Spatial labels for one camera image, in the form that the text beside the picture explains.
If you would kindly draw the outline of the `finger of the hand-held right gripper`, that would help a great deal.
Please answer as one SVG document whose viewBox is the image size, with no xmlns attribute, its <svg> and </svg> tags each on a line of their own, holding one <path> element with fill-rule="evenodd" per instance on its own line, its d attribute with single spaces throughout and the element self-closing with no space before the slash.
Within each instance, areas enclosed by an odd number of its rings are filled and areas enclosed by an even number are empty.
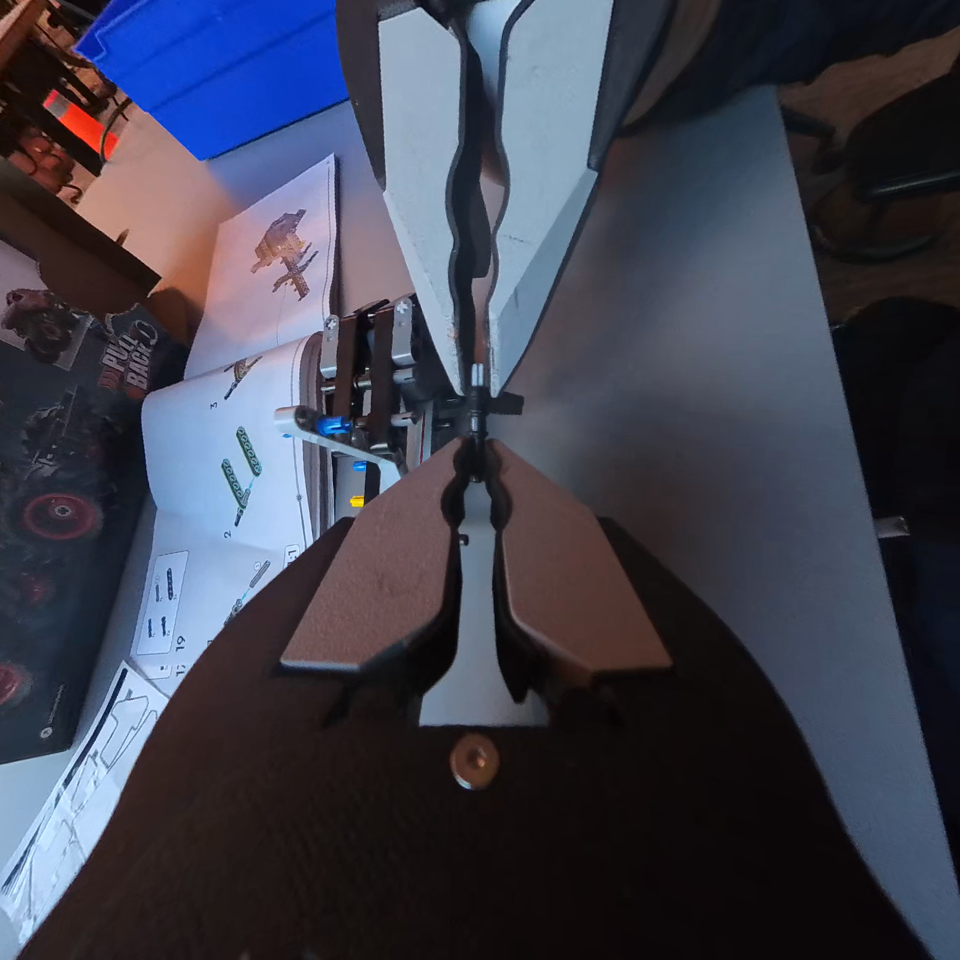
<svg viewBox="0 0 960 960">
<path fill-rule="evenodd" d="M 414 3 L 378 24 L 384 197 L 426 328 L 452 390 L 470 390 L 474 281 L 491 266 L 481 190 L 489 110 L 461 17 Z"/>
<path fill-rule="evenodd" d="M 493 235 L 488 374 L 510 378 L 567 261 L 589 165 L 613 2 L 525 2 L 503 29 L 496 135 L 506 192 Z"/>
</svg>

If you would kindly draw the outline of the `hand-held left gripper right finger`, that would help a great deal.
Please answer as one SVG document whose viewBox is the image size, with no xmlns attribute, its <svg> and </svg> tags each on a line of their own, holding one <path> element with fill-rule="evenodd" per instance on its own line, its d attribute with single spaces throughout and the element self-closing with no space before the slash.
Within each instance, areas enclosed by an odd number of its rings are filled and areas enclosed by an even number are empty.
<svg viewBox="0 0 960 960">
<path fill-rule="evenodd" d="M 548 702 L 671 655 L 597 516 L 499 440 L 487 443 L 498 665 L 510 696 Z"/>
</svg>

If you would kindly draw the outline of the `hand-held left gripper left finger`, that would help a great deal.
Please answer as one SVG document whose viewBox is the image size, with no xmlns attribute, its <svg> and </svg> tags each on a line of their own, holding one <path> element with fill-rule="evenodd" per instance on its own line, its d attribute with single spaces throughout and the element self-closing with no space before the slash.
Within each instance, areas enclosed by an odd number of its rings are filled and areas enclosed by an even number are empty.
<svg viewBox="0 0 960 960">
<path fill-rule="evenodd" d="M 354 518 L 280 663 L 421 697 L 457 649 L 463 442 L 451 441 Z"/>
</svg>

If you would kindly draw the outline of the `black lego pin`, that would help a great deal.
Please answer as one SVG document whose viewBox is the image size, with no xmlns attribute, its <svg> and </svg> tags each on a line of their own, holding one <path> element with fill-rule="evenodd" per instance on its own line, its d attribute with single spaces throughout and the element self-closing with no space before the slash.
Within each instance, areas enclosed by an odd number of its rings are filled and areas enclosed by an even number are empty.
<svg viewBox="0 0 960 960">
<path fill-rule="evenodd" d="M 489 391 L 484 385 L 470 385 L 466 392 L 465 462 L 472 483 L 487 475 Z"/>
</svg>

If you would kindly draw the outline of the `lego vehicle chassis assembly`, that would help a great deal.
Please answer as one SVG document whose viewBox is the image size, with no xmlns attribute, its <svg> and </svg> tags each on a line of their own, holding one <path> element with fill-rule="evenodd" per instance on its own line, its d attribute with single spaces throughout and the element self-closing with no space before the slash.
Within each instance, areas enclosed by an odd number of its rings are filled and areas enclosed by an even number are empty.
<svg viewBox="0 0 960 960">
<path fill-rule="evenodd" d="M 306 399 L 275 418 L 318 468 L 320 532 L 468 428 L 415 294 L 328 318 L 307 370 Z"/>
</svg>

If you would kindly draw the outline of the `person's right forearm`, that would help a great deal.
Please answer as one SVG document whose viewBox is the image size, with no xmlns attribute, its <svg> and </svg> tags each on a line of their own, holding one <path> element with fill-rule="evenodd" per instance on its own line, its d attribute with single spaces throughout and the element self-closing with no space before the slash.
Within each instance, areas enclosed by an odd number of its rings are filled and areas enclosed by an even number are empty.
<svg viewBox="0 0 960 960">
<path fill-rule="evenodd" d="M 816 79 L 828 68 L 891 56 L 958 27 L 957 1 L 729 1 L 691 63 L 694 85 L 722 100 Z"/>
</svg>

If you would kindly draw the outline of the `lego instruction booklet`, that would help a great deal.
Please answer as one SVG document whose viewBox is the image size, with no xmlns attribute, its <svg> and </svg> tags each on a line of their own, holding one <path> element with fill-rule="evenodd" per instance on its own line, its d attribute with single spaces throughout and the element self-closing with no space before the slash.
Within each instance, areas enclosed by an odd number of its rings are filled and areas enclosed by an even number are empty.
<svg viewBox="0 0 960 960">
<path fill-rule="evenodd" d="M 330 451 L 274 415 L 318 405 L 336 186 L 330 155 L 221 224 L 183 379 L 144 401 L 156 516 L 128 660 L 166 695 L 332 522 Z"/>
</svg>

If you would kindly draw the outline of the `dark lego truck box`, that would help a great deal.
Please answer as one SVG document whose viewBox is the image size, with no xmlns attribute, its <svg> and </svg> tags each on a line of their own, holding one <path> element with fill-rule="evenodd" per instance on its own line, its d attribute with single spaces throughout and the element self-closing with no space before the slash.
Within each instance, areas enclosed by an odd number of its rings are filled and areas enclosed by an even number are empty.
<svg viewBox="0 0 960 960">
<path fill-rule="evenodd" d="M 147 478 L 140 413 L 186 347 L 143 305 L 102 318 L 2 238 L 1 763 L 75 738 Z"/>
</svg>

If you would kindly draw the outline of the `lego sticker sheet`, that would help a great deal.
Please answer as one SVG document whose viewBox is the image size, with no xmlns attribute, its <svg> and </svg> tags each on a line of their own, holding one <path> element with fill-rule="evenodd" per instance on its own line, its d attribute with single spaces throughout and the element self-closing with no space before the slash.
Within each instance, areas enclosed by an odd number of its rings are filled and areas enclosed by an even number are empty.
<svg viewBox="0 0 960 960">
<path fill-rule="evenodd" d="M 23 947 L 90 858 L 168 698 L 122 661 L 85 738 L 1 874 L 1 906 Z"/>
</svg>

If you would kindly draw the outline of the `large blue plastic bin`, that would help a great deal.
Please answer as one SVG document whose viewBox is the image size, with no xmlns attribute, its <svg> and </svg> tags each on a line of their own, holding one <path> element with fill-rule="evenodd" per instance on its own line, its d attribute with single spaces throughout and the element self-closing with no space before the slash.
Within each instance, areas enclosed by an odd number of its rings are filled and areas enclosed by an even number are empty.
<svg viewBox="0 0 960 960">
<path fill-rule="evenodd" d="M 75 51 L 206 161 L 347 99 L 334 1 L 109 2 Z"/>
</svg>

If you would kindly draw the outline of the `cluttered background workbench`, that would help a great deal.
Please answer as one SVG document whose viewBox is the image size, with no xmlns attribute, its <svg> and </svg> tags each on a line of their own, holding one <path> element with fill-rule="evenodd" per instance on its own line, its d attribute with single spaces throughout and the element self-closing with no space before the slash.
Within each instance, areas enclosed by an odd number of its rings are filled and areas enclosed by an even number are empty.
<svg viewBox="0 0 960 960">
<path fill-rule="evenodd" d="M 1 157 L 75 208 L 113 157 L 131 107 L 73 48 L 86 12 L 68 2 L 1 3 Z"/>
</svg>

